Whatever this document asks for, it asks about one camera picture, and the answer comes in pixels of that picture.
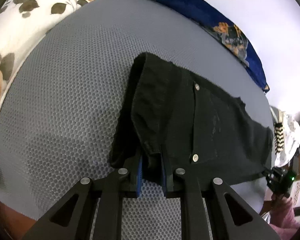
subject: black garment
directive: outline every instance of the black garment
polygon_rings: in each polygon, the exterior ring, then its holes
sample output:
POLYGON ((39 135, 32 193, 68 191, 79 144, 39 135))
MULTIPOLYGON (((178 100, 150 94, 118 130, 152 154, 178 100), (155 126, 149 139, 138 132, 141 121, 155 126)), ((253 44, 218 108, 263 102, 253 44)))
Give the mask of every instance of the black garment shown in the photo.
POLYGON ((201 187, 213 177, 236 184, 270 166, 273 134, 253 121, 240 98, 150 53, 131 68, 110 164, 121 167, 138 143, 146 179, 161 183, 161 155, 174 168, 191 165, 201 187))

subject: floral blanket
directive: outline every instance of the floral blanket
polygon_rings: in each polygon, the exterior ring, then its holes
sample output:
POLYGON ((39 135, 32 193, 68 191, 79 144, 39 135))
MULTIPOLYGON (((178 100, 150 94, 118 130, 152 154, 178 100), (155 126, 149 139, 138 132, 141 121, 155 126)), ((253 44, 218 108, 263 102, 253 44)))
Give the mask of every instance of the floral blanket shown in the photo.
POLYGON ((0 106, 18 69, 57 23, 92 0, 7 0, 0 9, 0 106))
POLYGON ((266 93, 269 91, 261 60, 244 33, 204 0, 155 0, 194 20, 241 62, 253 81, 266 93))

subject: triangular cutout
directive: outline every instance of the triangular cutout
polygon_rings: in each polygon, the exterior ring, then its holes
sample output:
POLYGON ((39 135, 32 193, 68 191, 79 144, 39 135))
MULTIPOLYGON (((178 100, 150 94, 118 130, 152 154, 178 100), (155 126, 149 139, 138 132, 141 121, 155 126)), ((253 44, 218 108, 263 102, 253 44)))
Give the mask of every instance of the triangular cutout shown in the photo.
POLYGON ((241 226, 253 220, 252 216, 230 194, 225 194, 225 201, 228 204, 233 222, 236 226, 241 226))
POLYGON ((50 222, 67 227, 75 209, 75 205, 79 198, 78 194, 74 194, 50 219, 50 222))

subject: white wall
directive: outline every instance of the white wall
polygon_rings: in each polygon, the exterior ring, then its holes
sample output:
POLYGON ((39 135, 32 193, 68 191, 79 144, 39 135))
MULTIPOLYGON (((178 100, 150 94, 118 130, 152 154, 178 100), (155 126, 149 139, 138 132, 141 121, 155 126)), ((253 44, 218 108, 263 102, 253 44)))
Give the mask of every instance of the white wall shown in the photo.
POLYGON ((270 86, 269 103, 300 112, 300 7, 295 0, 205 0, 246 34, 270 86))

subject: gray mesh fabric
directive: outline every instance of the gray mesh fabric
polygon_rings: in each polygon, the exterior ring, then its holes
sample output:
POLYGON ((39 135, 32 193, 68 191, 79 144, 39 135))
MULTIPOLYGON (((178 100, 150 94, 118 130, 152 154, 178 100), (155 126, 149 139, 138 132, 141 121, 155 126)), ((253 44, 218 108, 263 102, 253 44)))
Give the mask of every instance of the gray mesh fabric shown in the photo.
MULTIPOLYGON (((151 0, 95 0, 48 33, 6 96, 0 111, 0 201, 38 219, 81 177, 102 178, 112 170, 107 158, 130 67, 144 51, 240 96, 252 119, 272 126, 261 89, 195 23, 151 0)), ((264 180, 235 187, 261 209, 264 180)), ((122 238, 180 239, 179 200, 165 199, 149 182, 141 196, 124 200, 122 238)))

